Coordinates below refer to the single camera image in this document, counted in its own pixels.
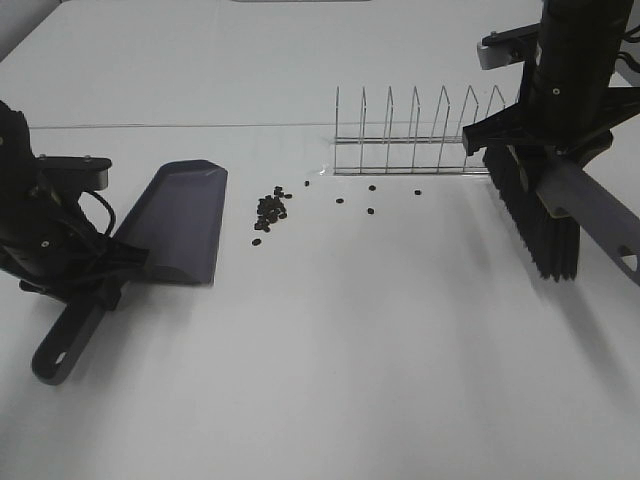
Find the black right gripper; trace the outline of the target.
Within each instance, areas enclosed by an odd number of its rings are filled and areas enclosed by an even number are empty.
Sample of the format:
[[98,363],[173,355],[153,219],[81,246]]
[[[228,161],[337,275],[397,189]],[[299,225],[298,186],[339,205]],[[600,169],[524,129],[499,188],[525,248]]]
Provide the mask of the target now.
[[468,156],[491,146],[556,146],[587,165],[612,129],[639,114],[638,87],[610,87],[631,1],[545,1],[532,74],[520,103],[462,129]]

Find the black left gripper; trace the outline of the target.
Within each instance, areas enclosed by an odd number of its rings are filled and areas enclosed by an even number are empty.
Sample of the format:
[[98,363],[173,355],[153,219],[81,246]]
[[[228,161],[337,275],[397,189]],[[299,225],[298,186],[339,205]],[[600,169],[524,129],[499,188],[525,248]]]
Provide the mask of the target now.
[[63,303],[87,297],[107,311],[121,299],[115,278],[143,270],[150,251],[113,237],[89,220],[82,195],[113,216],[101,191],[63,190],[43,175],[24,114],[1,106],[1,268],[19,288]]

